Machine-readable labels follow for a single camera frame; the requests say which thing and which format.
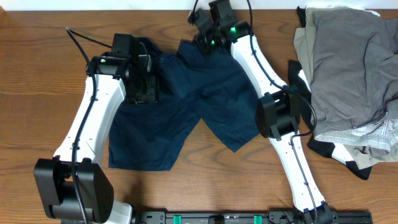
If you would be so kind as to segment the navy blue shorts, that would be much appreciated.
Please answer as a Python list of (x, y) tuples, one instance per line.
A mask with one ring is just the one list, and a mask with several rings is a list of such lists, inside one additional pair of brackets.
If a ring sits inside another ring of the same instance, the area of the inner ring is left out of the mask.
[(170, 170), (199, 121), (231, 151), (258, 135), (256, 91), (227, 49), (205, 55), (183, 40), (175, 53), (166, 53), (149, 39), (144, 43), (159, 100), (119, 106), (109, 131), (111, 168)]

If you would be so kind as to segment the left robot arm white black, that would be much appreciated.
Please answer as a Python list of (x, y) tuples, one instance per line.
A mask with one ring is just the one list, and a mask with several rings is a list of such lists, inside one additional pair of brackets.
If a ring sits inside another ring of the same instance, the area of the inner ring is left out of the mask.
[(51, 159), (39, 159), (34, 178), (47, 217), (62, 223), (134, 223), (132, 205), (116, 200), (102, 170), (104, 147), (122, 103), (155, 103), (158, 80), (149, 54), (94, 56), (80, 107)]

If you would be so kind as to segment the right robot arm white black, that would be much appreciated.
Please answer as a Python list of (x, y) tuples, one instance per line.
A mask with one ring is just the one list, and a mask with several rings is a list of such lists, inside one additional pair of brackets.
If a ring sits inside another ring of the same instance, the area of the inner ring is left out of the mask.
[(198, 27), (194, 42), (200, 50), (210, 53), (217, 47), (229, 48), (257, 93), (256, 126), (279, 156), (297, 212), (287, 222), (337, 223), (338, 217), (319, 191), (303, 153), (299, 108), (304, 99), (270, 66), (259, 49), (252, 22), (238, 21), (232, 10), (220, 8), (194, 10), (188, 21)]

